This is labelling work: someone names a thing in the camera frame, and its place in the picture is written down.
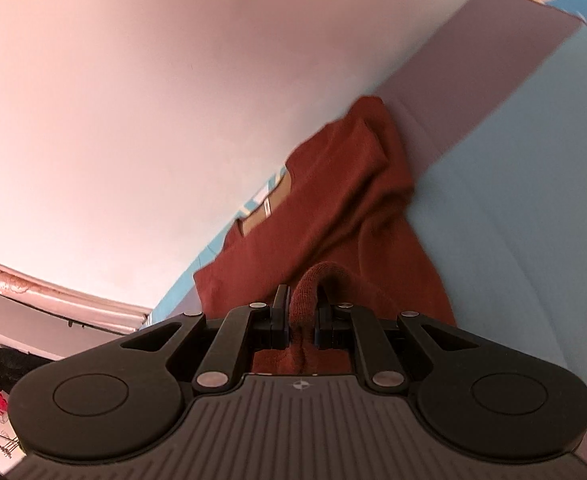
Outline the dark red knit sweater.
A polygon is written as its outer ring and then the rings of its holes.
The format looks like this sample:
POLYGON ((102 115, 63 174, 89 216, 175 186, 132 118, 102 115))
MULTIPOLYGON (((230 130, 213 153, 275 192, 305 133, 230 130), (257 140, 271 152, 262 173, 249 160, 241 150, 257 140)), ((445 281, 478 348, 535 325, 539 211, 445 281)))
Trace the dark red knit sweater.
POLYGON ((414 310, 454 324, 441 278, 405 216, 414 179, 382 99, 358 99, 286 167, 290 190, 270 216, 249 232, 235 222, 217 257, 194 274, 208 318, 272 301, 278 286, 290 286, 290 344, 256 352, 255 373, 350 373, 347 352, 313 342, 319 299, 359 304, 382 320, 414 310))

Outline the blue grey patterned bed sheet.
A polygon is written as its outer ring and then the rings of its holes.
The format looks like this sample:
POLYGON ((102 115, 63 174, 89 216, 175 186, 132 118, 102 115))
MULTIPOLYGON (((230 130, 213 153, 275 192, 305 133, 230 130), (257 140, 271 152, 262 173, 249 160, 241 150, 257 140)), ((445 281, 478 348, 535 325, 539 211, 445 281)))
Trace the blue grey patterned bed sheet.
MULTIPOLYGON (((231 0, 234 51, 199 96, 236 125, 188 182, 286 177, 187 254, 165 309, 202 310, 194 274, 230 227, 249 232, 290 190, 289 156, 363 96, 382 99, 414 179, 405 216, 452 325, 566 367, 587 385, 587 24, 554 0, 231 0)), ((579 445, 587 462, 587 431, 579 445)))

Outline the black cloth on rack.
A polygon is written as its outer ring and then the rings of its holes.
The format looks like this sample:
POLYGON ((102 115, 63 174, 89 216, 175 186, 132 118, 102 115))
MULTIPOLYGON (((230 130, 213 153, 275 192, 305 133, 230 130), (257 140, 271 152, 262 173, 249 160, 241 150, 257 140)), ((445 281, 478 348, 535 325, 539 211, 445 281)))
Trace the black cloth on rack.
POLYGON ((22 377, 49 363, 51 363, 50 359, 35 354, 0 348, 0 391, 10 393, 22 377))

